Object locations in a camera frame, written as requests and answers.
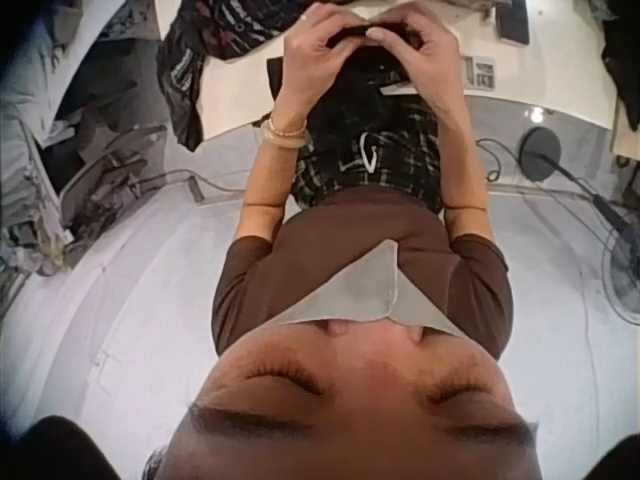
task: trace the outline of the plaid skirt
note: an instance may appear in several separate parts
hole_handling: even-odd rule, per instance
[[[434,213],[442,210],[440,152],[435,115],[416,95],[383,97],[387,114],[370,130],[343,138],[331,124],[310,125],[309,144],[300,150],[291,193],[302,209],[332,193],[361,185],[403,191]]]

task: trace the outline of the wrist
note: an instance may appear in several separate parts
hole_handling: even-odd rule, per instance
[[[271,112],[271,121],[278,131],[295,132],[304,127],[309,111],[300,102],[286,95],[278,95]]]
[[[467,131],[471,128],[471,116],[464,95],[441,98],[430,105],[440,128]]]

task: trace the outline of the hand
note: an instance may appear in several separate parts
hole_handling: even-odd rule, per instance
[[[284,39],[282,88],[272,114],[278,129],[304,122],[345,60],[364,43],[363,38],[352,37],[327,48],[327,41],[344,28],[365,24],[344,7],[314,3],[291,27]]]
[[[419,50],[398,35],[380,27],[367,31],[367,38],[389,50],[404,66],[418,94],[439,117],[452,109],[465,108],[460,74],[458,40],[438,17],[419,3],[405,3],[382,13],[372,22],[404,23],[420,35]]]

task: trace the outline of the eyelash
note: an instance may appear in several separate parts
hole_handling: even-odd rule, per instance
[[[287,362],[280,365],[261,365],[256,368],[247,378],[255,377],[280,377],[285,378],[305,392],[313,395],[324,395],[325,389],[320,385],[320,382],[311,375],[307,370],[302,368],[299,364],[294,362]]]
[[[444,383],[440,386],[435,394],[428,395],[429,403],[433,405],[440,405],[441,403],[451,400],[452,398],[467,392],[486,392],[486,389],[478,385],[475,382],[455,382]]]

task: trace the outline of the plaid fabric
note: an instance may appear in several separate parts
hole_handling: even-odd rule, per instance
[[[310,122],[311,142],[300,151],[291,189],[300,208],[317,205],[345,188],[381,185],[418,198],[440,213],[440,153],[433,112],[417,95],[381,96],[379,101],[386,111],[384,121],[367,130],[349,135],[339,123],[333,124],[335,129],[323,123],[319,132]],[[343,140],[323,148],[326,135]],[[374,154],[377,162],[371,172]]]
[[[314,0],[183,0],[195,2],[190,23],[207,54],[229,60],[247,54],[293,25]],[[354,0],[330,0],[347,4]]]

